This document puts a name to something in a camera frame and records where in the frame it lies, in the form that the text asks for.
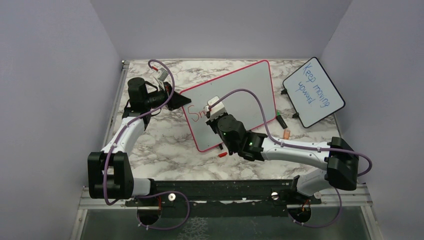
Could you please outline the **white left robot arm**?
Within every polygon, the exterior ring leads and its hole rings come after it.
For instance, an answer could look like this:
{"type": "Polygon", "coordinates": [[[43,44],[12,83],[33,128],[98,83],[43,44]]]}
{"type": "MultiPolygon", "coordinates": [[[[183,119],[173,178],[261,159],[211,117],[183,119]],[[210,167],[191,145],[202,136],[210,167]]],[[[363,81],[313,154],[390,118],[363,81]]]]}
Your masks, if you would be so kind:
{"type": "Polygon", "coordinates": [[[148,92],[150,85],[141,77],[127,82],[129,99],[118,132],[101,151],[89,154],[88,190],[91,198],[126,200],[138,196],[147,206],[157,200],[154,181],[133,176],[129,155],[155,111],[161,107],[173,111],[191,103],[191,99],[174,92],[166,81],[148,92]]]}

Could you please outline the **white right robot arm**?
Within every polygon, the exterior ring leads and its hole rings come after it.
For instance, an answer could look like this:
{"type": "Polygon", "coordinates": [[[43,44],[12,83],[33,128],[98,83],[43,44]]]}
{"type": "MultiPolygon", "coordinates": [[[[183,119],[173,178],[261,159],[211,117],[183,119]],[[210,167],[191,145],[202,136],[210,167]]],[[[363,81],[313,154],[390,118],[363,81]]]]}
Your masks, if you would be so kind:
{"type": "Polygon", "coordinates": [[[248,161],[286,161],[315,167],[293,179],[288,196],[296,204],[330,187],[344,191],[357,188],[359,159],[342,138],[333,137],[330,143],[284,142],[246,130],[241,121],[226,113],[207,120],[206,125],[221,138],[230,155],[248,161]]]}

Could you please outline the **red marker cap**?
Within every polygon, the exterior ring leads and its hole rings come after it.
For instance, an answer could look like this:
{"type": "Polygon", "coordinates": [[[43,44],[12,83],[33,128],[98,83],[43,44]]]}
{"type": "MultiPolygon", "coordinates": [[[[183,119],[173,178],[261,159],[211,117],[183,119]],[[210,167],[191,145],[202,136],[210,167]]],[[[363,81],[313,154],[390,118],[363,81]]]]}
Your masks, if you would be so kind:
{"type": "Polygon", "coordinates": [[[222,157],[225,157],[225,156],[227,156],[227,155],[228,155],[228,153],[227,153],[227,152],[223,152],[223,153],[218,154],[218,157],[219,157],[219,158],[222,158],[222,157]]]}

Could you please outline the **pink framed whiteboard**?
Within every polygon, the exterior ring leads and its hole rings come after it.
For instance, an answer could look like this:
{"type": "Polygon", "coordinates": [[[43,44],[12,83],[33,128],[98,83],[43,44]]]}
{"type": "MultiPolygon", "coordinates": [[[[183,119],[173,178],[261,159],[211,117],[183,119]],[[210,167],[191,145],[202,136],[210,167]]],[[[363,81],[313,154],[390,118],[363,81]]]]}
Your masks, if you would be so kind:
{"type": "Polygon", "coordinates": [[[191,102],[183,113],[199,152],[208,151],[222,143],[220,137],[206,124],[205,106],[214,97],[239,90],[223,100],[227,112],[241,121],[247,130],[263,125],[277,115],[276,101],[268,60],[261,60],[181,91],[191,102]]]}

